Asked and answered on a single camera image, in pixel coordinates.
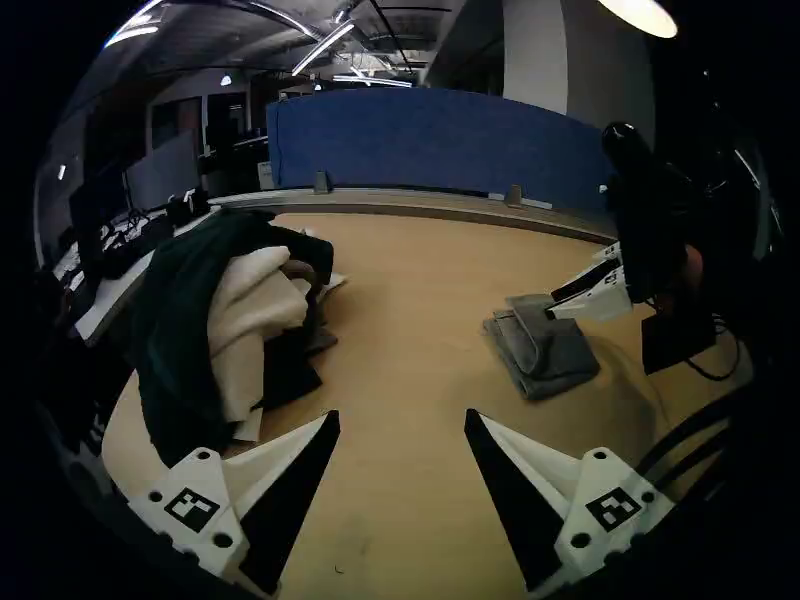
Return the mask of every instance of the cloth pile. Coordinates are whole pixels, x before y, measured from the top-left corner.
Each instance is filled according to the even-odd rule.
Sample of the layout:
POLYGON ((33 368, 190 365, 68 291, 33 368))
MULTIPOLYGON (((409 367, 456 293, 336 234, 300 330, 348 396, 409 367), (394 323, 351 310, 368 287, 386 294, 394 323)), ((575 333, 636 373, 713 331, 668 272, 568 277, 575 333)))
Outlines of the cloth pile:
POLYGON ((594 378, 600 365, 574 319, 549 320, 546 294, 507 298, 483 327, 514 385, 529 400, 543 400, 594 378))
POLYGON ((168 466, 199 446, 253 439, 260 411, 321 384, 308 356, 336 342, 317 298, 333 246, 222 210, 158 247, 137 294, 132 354, 150 439, 168 466))

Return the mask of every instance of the ceiling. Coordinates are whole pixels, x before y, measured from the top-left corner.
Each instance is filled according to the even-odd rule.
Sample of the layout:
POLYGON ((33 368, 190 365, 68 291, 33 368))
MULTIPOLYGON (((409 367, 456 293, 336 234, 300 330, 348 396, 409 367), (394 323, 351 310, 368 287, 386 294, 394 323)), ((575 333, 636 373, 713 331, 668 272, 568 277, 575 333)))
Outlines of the ceiling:
MULTIPOLYGON (((462 0, 378 0, 413 71, 433 58, 442 20, 462 0)), ((351 6, 352 34, 323 54, 307 72, 328 76, 350 65, 383 70, 381 77, 412 78, 405 60, 370 0, 185 0, 162 2, 152 9, 158 31, 104 48, 79 83, 66 113, 118 83, 210 66, 291 71, 316 40, 258 5, 268 5, 307 26, 319 39, 336 28, 334 15, 351 6), (396 65, 386 71, 375 58, 396 65)))

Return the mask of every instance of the desk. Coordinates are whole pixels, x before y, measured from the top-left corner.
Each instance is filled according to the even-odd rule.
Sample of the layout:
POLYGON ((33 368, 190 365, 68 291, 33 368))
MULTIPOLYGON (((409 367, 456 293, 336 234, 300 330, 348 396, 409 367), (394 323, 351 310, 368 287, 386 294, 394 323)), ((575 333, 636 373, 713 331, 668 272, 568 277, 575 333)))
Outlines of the desk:
MULTIPOLYGON (((327 327, 339 343, 313 359, 322 387, 266 413, 261 425, 266 442, 340 411, 341 436, 282 575, 284 600, 524 600, 522 575, 464 436, 466 408, 573 456, 605 445, 635 463, 666 431, 750 376, 746 357, 718 384, 685 365, 645 376, 640 322, 652 311, 637 306, 608 323, 581 321, 601 365, 593 381, 527 402, 481 321, 507 296, 562 284, 597 245, 383 215, 284 214, 275 222, 330 240, 335 269, 349 277, 326 300, 327 327)), ((727 370, 734 353, 730 338, 720 341, 697 358, 714 372, 727 370)), ((147 491, 166 471, 152 447, 133 442, 137 436, 149 439, 134 374, 103 441, 103 461, 113 478, 121 474, 127 494, 147 491), (125 462, 136 467, 127 476, 125 462)))
MULTIPOLYGON (((211 212, 199 219, 179 227, 173 234, 174 237, 186 233, 196 227, 209 216, 219 210, 212 206, 211 212)), ((142 275, 147 271, 153 252, 145 254, 119 279, 103 279, 97 288, 97 295, 92 307, 75 323, 75 329, 89 346, 94 346, 100 336, 105 333, 115 316, 119 314, 125 304, 133 296, 142 281, 142 275)))

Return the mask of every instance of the gray towel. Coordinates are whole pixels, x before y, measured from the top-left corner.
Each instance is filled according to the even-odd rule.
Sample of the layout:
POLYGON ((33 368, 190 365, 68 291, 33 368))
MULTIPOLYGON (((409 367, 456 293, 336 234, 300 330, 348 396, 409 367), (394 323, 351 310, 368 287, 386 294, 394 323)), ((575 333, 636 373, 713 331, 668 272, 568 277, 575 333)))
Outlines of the gray towel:
POLYGON ((515 385, 531 400, 541 400, 589 381, 600 371, 574 319, 549 320, 552 304, 541 294, 509 298, 512 310, 484 321, 515 385))

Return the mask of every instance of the fluorescent light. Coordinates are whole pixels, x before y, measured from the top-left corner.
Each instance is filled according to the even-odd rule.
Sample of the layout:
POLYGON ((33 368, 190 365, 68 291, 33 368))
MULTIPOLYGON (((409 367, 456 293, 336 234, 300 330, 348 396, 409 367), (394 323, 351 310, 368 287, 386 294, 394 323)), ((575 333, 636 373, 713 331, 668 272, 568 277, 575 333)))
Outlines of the fluorescent light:
POLYGON ((112 36, 109 38, 108 42, 106 42, 106 45, 105 45, 104 47, 108 47, 108 46, 110 46, 111 44, 113 44, 114 42, 117 42, 117 41, 119 41, 119 40, 116 40, 116 39, 114 39, 114 38, 116 38, 118 35, 120 35, 120 34, 121 34, 121 33, 122 33, 124 30, 126 30, 126 29, 130 29, 131 27, 136 27, 137 25, 143 25, 144 23, 147 23, 147 21, 149 21, 149 20, 150 20, 150 17, 148 17, 148 18, 147 18, 146 20, 144 20, 144 21, 142 21, 142 20, 141 20, 141 19, 142 19, 142 17, 144 17, 144 15, 145 15, 145 13, 146 13, 147 11, 149 11, 151 8, 155 8, 156 6, 158 6, 159 4, 161 4, 161 2, 163 2, 163 0, 150 0, 150 2, 148 2, 148 3, 147 3, 147 4, 145 4, 145 5, 144 5, 142 8, 140 8, 139 10, 137 10, 137 11, 134 13, 134 15, 133 15, 133 16, 132 16, 130 19, 128 19, 127 21, 125 21, 125 23, 122 25, 122 27, 120 27, 119 29, 117 29, 117 30, 114 32, 114 35, 112 35, 112 36))
POLYGON ((359 79, 364 79, 364 73, 363 73, 363 72, 361 72, 360 70, 356 69, 356 68, 355 68, 355 67, 353 67, 353 66, 351 66, 351 67, 350 67, 350 70, 351 70, 353 73, 355 73, 355 74, 356 74, 356 76, 357 76, 359 79))
POLYGON ((655 0, 597 0, 623 21, 656 37, 678 34, 678 26, 655 0))
POLYGON ((297 19, 295 19, 295 18, 291 17, 291 16, 290 16, 288 13, 285 13, 285 12, 283 12, 282 10, 280 10, 280 9, 277 9, 277 8, 275 8, 275 7, 273 7, 273 6, 270 6, 269 4, 261 4, 261 2, 250 2, 250 4, 251 4, 252 6, 257 6, 258 8, 261 8, 261 9, 263 9, 263 10, 266 10, 267 12, 271 12, 273 15, 277 15, 277 16, 279 16, 281 19, 284 19, 284 20, 286 20, 286 21, 289 21, 289 23, 291 23, 291 24, 292 24, 292 25, 294 25, 294 26, 295 26, 297 29, 299 29, 300 31, 302 31, 303 33, 305 33, 305 34, 306 34, 308 37, 310 37, 310 38, 314 38, 315 40, 319 39, 319 36, 318 36, 318 35, 314 35, 314 34, 311 32, 311 30, 310 30, 308 27, 306 27, 305 25, 303 25, 303 24, 302 24, 300 21, 298 21, 297 19))
POLYGON ((136 27, 137 25, 144 25, 152 18, 153 15, 139 15, 137 17, 131 17, 126 23, 126 27, 136 27))
POLYGON ((356 26, 355 23, 353 23, 352 21, 348 21, 347 23, 344 23, 343 25, 340 25, 339 27, 334 29, 328 35, 328 37, 326 37, 319 44, 317 44, 314 47, 314 49, 311 52, 309 52, 303 60, 301 60, 299 63, 297 63, 297 66, 292 70, 292 75, 297 75, 300 71, 305 69, 306 66, 308 66, 308 64, 312 60, 314 60, 320 54, 325 52, 325 50, 330 48, 340 37, 345 35, 347 32, 349 32, 355 26, 356 26))
POLYGON ((399 81, 397 79, 379 79, 377 77, 356 77, 355 75, 334 75, 334 81, 350 81, 355 83, 377 83, 379 85, 391 85, 394 87, 412 87, 412 83, 408 81, 399 81))
POLYGON ((137 35, 146 35, 148 33, 155 33, 156 31, 158 31, 158 27, 139 27, 137 29, 126 29, 122 33, 118 33, 108 40, 105 47, 108 48, 112 44, 116 44, 122 40, 127 40, 128 38, 136 37, 137 35))

